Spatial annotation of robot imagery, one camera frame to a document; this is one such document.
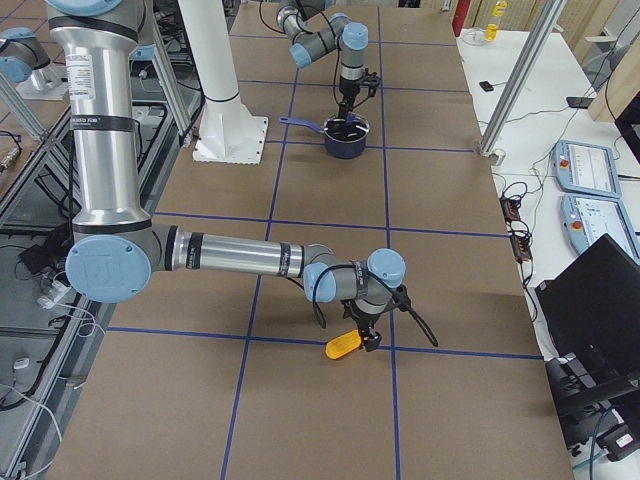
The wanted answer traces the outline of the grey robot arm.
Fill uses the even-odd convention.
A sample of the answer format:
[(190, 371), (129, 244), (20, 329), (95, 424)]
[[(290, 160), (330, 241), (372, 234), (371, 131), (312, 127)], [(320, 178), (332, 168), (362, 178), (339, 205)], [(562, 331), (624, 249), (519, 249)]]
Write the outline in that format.
[(299, 69), (336, 51), (340, 54), (337, 100), (338, 118), (355, 119), (357, 96), (365, 88), (367, 96), (375, 96), (380, 77), (365, 67), (369, 46), (368, 27), (344, 13), (325, 14), (331, 1), (281, 1), (276, 24), (291, 41), (290, 54)]
[[(46, 1), (52, 37), (65, 52), (81, 209), (72, 220), (74, 245), (66, 275), (74, 289), (101, 303), (119, 303), (142, 291), (154, 271), (213, 269), (286, 278), (304, 289), (321, 328), (319, 303), (339, 300), (356, 330), (331, 340), (329, 358), (379, 347), (376, 323), (399, 309), (416, 316), (403, 279), (404, 259), (378, 249), (366, 260), (341, 261), (320, 244), (297, 245), (189, 232), (153, 224), (140, 203), (132, 116), (130, 57), (151, 27), (149, 1)], [(297, 68), (341, 54), (337, 116), (318, 127), (334, 157), (360, 155), (368, 122), (354, 113), (360, 90), (375, 96), (380, 78), (365, 68), (367, 27), (342, 13), (310, 31), (331, 1), (280, 1), (276, 24), (291, 41)], [(268, 118), (243, 104), (220, 1), (179, 1), (204, 97), (196, 161), (258, 164)]]

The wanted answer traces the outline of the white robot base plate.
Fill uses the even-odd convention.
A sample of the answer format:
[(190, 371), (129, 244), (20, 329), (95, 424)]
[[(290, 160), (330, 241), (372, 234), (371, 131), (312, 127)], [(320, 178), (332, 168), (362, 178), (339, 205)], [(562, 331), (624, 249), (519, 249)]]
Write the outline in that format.
[(233, 120), (206, 111), (192, 158), (196, 162), (257, 165), (262, 159), (268, 126), (267, 117), (249, 115)]

